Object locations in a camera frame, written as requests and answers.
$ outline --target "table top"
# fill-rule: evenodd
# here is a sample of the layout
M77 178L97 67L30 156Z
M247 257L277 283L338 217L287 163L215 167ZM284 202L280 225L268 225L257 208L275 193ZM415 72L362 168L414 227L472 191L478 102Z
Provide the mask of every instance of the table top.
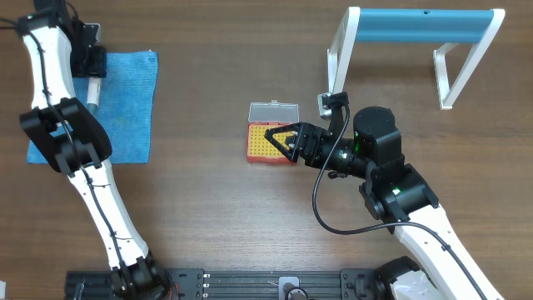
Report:
M344 237L311 210L318 170L249 164L250 102L297 103L300 119L327 126L326 50L353 2L318 0L72 1L102 24L109 52L158 53L152 150L146 165L115 165L141 236L167 268L340 270L376 268L408 254L388 231ZM530 298L533 265L533 7L529 2L379 3L384 8L505 8L506 20L450 111L439 109L433 44L357 44L346 78L353 113L391 108L406 162L424 176L457 235L506 299ZM32 11L3 2L2 17ZM447 56L452 77L468 47ZM18 115L32 74L16 34L0 32L0 280L10 298L62 297L67 270L106 270L96 227L67 178L27 165ZM361 180L324 180L326 222L375 224Z

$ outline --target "clear plastic lid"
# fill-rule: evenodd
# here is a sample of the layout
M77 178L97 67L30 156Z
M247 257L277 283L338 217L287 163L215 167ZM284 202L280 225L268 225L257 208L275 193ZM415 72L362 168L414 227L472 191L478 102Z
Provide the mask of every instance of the clear plastic lid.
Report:
M252 102L250 103L249 123L298 123L300 113L298 104L278 103L272 100L270 103Z

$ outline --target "robotic arm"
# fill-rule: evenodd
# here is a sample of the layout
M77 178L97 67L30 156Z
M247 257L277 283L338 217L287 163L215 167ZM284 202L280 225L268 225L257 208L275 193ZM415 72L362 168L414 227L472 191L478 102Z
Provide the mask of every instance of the robotic arm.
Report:
M385 226L413 253L431 279L410 262L393 261L376 270L381 283L375 290L395 299L503 300L459 241L427 182L412 165L405 164L401 135L391 110L363 108L353 119L354 138L350 139L342 137L349 122L347 94L322 94L318 104L321 116L331 119L328 130L299 122L267 130L265 138L294 163L300 156L307 166L322 168L321 174L325 168L330 169L329 178L352 175L366 180L359 192L369 213L384 225L352 231L327 226L316 210L321 175L313 193L319 223L337 234L357 234ZM288 148L274 138L275 134L286 132L293 132L285 141ZM428 231L413 226L417 224Z
M162 298L169 278L127 214L112 175L109 137L90 112L106 76L106 49L96 45L100 26L71 19L64 0L34 3L37 12L16 26L30 54L34 86L32 111L20 116L22 129L82 195L107 250L113 292L125 299ZM90 78L88 109L76 98L72 76Z

